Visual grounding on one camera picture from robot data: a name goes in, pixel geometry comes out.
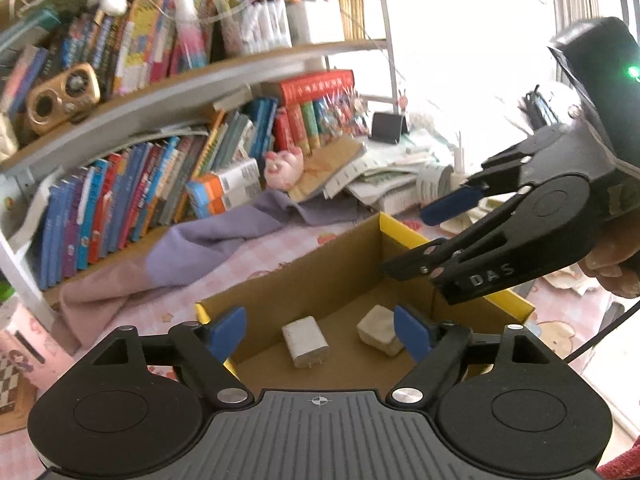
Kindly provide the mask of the person's right hand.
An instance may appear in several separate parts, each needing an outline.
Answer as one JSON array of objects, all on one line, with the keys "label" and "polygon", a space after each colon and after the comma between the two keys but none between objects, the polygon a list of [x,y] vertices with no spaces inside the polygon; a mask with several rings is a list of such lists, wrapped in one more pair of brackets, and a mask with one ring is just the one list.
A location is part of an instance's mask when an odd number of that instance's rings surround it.
[{"label": "person's right hand", "polygon": [[639,226],[638,209],[606,222],[596,246],[578,262],[582,272],[615,296],[639,296],[639,274],[626,263],[639,251]]}]

